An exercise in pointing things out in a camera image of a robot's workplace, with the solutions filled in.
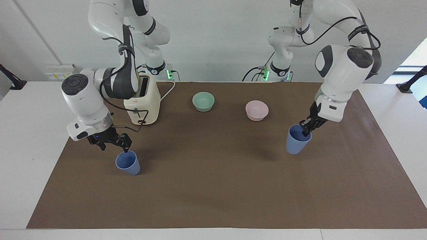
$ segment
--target blue object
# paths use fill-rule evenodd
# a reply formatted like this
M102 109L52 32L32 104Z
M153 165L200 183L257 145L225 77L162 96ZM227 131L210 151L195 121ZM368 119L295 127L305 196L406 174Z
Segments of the blue object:
M300 125L293 125L289 128L288 139L286 141L286 150L288 153L296 155L311 140L311 133L308 136L302 134L303 129Z
M128 151L120 153L116 158L116 166L123 172L135 176L141 171L136 153Z
M421 106L423 106L423 108L427 109L427 96L425 96L425 98L421 99L420 104L421 104Z

